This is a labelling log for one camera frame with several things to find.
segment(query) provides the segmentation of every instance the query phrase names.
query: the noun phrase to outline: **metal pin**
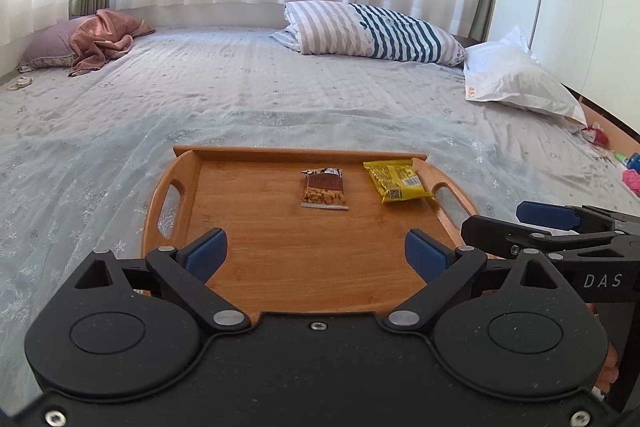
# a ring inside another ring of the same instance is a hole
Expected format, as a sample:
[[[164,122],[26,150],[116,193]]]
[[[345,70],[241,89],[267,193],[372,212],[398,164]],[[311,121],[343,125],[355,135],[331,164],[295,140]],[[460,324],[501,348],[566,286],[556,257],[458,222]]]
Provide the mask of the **metal pin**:
[[[66,417],[60,411],[47,411],[44,415],[44,421],[51,427],[62,427],[66,423]]]
[[[328,327],[329,326],[327,326],[324,322],[312,322],[311,324],[309,324],[309,328],[314,331],[324,331]]]
[[[387,318],[394,326],[413,326],[420,321],[420,315],[410,310],[396,310]]]
[[[244,314],[237,310],[222,310],[213,315],[213,321],[219,326],[237,326],[244,321]]]
[[[586,427],[589,425],[591,421],[591,415],[586,411],[578,411],[575,412],[573,416],[571,416],[571,421],[569,425],[571,427]]]

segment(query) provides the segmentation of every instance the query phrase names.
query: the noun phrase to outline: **brown cloth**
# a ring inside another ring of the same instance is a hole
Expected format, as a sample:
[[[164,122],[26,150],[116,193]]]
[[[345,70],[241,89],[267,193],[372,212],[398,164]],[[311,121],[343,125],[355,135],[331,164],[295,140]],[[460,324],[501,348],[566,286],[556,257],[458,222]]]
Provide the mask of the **brown cloth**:
[[[77,55],[69,76],[99,70],[107,60],[129,53],[133,37],[153,33],[142,19],[114,10],[98,10],[76,28],[69,37],[69,47]]]

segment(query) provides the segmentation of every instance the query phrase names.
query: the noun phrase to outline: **blue gripper pad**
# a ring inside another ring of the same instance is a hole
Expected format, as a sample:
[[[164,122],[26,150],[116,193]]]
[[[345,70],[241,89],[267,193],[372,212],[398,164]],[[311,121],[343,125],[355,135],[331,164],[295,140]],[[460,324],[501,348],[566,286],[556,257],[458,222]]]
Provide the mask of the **blue gripper pad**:
[[[404,236],[404,258],[426,283],[449,267],[447,255],[419,237],[414,230]]]
[[[217,230],[188,253],[184,264],[184,269],[202,283],[206,283],[226,259],[226,233]]]
[[[549,227],[558,230],[573,230],[580,226],[580,216],[566,206],[523,201],[516,208],[516,217],[521,223]]]

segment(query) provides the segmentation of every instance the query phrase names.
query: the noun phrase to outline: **bed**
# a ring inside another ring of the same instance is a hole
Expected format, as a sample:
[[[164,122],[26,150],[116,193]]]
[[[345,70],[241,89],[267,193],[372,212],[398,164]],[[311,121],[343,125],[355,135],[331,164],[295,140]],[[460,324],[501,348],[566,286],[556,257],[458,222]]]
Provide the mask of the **bed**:
[[[271,30],[158,30],[100,71],[0,92],[0,407],[36,393],[34,316],[93,247],[136,257],[176,143],[424,152],[480,212],[524,199],[640,213],[620,170],[569,126],[467,102],[462,70],[300,55]],[[171,226],[169,204],[162,229]]]

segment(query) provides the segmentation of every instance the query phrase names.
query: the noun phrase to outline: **striped pillow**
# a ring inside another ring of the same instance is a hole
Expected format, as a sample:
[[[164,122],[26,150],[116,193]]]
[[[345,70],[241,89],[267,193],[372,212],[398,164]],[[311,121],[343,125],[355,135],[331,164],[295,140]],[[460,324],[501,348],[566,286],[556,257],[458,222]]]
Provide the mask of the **striped pillow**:
[[[384,8],[296,1],[286,3],[284,13],[289,26],[272,37],[304,55],[355,55],[444,66],[465,59],[465,49],[446,31]]]

